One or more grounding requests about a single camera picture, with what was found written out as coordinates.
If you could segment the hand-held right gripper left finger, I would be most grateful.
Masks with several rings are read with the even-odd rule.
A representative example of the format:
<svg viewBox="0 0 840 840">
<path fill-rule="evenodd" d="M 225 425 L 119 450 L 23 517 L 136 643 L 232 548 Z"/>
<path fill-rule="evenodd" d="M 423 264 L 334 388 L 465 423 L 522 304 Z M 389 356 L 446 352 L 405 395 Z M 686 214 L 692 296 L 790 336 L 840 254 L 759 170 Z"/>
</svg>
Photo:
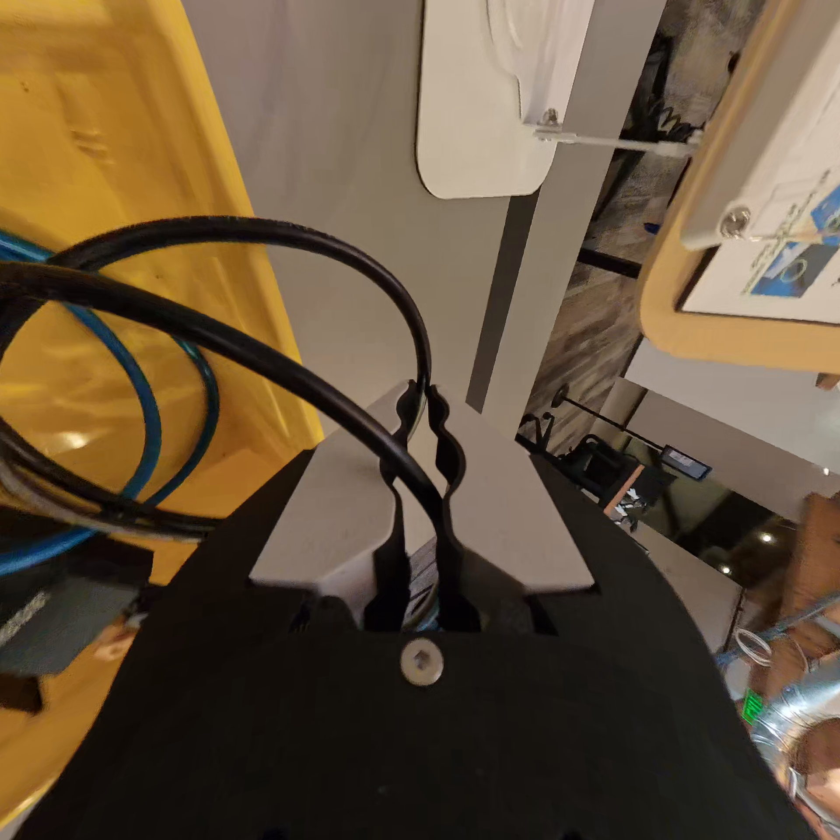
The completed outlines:
<svg viewBox="0 0 840 840">
<path fill-rule="evenodd" d="M 339 598 L 359 626 L 398 632 L 420 520 L 419 503 L 392 468 L 336 428 L 315 447 L 249 579 Z"/>
</svg>

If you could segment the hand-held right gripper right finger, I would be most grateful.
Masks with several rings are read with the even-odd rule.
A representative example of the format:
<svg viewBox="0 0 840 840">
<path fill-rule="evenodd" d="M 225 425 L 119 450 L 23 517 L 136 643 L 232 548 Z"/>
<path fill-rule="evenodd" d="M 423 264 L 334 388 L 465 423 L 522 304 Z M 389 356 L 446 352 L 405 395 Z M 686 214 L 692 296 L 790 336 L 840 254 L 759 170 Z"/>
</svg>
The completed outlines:
<svg viewBox="0 0 840 840">
<path fill-rule="evenodd" d="M 478 632 L 503 607 L 591 590 L 595 579 L 526 449 L 438 386 L 427 393 L 427 417 L 446 481 L 440 628 Z"/>
</svg>

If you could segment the yellow plastic bin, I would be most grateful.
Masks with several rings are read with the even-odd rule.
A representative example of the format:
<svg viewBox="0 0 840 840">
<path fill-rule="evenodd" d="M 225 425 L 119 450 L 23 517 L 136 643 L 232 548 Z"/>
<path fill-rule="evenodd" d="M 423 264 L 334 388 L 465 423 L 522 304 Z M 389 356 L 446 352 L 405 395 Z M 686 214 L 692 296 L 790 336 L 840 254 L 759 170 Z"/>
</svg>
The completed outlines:
<svg viewBox="0 0 840 840">
<path fill-rule="evenodd" d="M 59 251 L 168 217 L 254 214 L 181 2 L 1 2 L 2 230 Z M 194 245 L 112 266 L 300 361 L 265 248 Z M 163 334 L 102 316 L 161 408 L 157 490 L 192 448 L 203 388 Z M 209 353 L 219 428 L 167 507 L 226 517 L 322 437 L 314 409 Z M 119 364 L 58 304 L 2 362 L 2 417 L 45 455 L 110 490 L 137 466 L 140 407 Z M 84 739 L 120 665 L 89 647 L 46 681 L 46 709 L 2 710 L 2 827 L 46 793 Z"/>
</svg>

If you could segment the black equipment cart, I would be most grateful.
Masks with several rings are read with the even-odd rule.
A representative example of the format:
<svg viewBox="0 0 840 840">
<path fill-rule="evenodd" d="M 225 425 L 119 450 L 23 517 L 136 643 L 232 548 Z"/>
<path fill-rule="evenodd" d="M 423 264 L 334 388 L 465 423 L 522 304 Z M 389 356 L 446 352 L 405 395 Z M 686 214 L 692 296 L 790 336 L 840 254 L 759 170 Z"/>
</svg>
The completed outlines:
<svg viewBox="0 0 840 840">
<path fill-rule="evenodd" d="M 656 466 L 645 465 L 635 456 L 614 449 L 594 434 L 585 435 L 559 457 L 558 469 L 593 496 L 597 506 L 612 518 L 644 515 L 675 479 Z"/>
</svg>

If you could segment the small dark screen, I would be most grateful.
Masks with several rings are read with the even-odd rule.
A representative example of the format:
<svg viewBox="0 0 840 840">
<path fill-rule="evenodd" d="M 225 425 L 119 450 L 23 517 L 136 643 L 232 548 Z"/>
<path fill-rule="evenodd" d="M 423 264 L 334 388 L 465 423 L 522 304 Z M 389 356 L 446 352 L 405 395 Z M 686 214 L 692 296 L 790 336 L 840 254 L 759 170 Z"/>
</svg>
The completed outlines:
<svg viewBox="0 0 840 840">
<path fill-rule="evenodd" d="M 663 447 L 659 457 L 664 466 L 694 481 L 702 481 L 711 473 L 710 466 L 671 446 Z"/>
</svg>

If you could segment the wooden-edged display board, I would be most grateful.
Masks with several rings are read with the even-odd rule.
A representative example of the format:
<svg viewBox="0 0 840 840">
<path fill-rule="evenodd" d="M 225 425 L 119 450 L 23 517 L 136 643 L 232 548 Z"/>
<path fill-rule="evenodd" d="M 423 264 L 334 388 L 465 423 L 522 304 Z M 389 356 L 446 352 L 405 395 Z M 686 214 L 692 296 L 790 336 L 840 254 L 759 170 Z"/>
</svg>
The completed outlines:
<svg viewBox="0 0 840 840">
<path fill-rule="evenodd" d="M 761 118 L 755 102 L 766 102 L 778 84 L 782 91 L 795 89 L 832 46 L 838 48 L 838 2 L 766 4 L 640 276 L 640 326 L 657 349 L 693 361 L 838 373 L 838 325 L 695 314 L 678 307 L 704 256 L 687 249 L 680 233 L 725 156 L 728 137 L 743 121 L 772 128 L 785 105 L 770 106 L 770 116 Z"/>
</svg>

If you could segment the black device box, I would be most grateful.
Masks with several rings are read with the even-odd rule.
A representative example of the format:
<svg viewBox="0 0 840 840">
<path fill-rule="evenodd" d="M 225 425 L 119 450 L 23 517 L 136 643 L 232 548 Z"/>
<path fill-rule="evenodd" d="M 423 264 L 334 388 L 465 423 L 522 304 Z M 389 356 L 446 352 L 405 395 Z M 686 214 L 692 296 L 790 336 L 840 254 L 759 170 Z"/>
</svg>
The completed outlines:
<svg viewBox="0 0 840 840">
<path fill-rule="evenodd" d="M 148 588 L 153 551 L 2 507 L 1 706 L 36 716 L 41 683 L 66 670 Z"/>
</svg>

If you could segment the clear acrylic holder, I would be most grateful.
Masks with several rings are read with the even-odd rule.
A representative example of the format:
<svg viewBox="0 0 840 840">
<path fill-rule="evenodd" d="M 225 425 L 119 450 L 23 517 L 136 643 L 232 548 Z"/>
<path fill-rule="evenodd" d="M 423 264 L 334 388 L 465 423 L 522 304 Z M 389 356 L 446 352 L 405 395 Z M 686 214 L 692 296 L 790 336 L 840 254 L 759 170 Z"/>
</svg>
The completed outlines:
<svg viewBox="0 0 840 840">
<path fill-rule="evenodd" d="M 486 2 L 498 63 L 517 82 L 521 124 L 543 142 L 689 158 L 697 148 L 694 139 L 610 140 L 564 129 L 594 6 L 594 1 Z"/>
</svg>

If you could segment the white printed sheet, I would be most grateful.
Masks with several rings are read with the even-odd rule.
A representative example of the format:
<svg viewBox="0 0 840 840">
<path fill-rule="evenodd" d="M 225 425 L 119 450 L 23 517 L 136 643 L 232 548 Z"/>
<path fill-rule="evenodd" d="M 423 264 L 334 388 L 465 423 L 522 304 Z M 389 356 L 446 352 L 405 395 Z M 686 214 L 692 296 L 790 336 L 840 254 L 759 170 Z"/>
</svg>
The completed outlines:
<svg viewBox="0 0 840 840">
<path fill-rule="evenodd" d="M 795 89 L 772 87 L 758 116 L 772 127 L 728 137 L 681 233 L 701 250 L 679 310 L 838 325 L 838 48 Z"/>
</svg>

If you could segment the silver air duct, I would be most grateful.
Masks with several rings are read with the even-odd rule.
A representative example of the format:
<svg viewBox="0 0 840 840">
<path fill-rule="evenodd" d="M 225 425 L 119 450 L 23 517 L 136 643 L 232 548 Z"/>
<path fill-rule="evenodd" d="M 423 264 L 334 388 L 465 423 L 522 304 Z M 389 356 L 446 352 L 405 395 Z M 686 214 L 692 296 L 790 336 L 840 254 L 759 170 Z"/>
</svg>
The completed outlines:
<svg viewBox="0 0 840 840">
<path fill-rule="evenodd" d="M 826 656 L 815 669 L 785 687 L 756 718 L 750 739 L 772 776 L 793 803 L 804 804 L 831 838 L 839 838 L 838 816 L 806 791 L 793 767 L 797 744 L 807 732 L 839 715 L 839 660 Z"/>
</svg>

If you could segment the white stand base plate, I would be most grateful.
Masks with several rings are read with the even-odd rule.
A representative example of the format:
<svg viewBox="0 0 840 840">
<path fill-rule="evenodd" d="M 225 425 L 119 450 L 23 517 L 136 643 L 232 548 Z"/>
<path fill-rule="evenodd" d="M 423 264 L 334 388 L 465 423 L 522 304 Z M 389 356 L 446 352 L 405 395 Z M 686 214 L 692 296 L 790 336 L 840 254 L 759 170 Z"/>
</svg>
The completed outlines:
<svg viewBox="0 0 840 840">
<path fill-rule="evenodd" d="M 428 1 L 416 164 L 441 200 L 536 192 L 553 162 L 594 1 Z"/>
</svg>

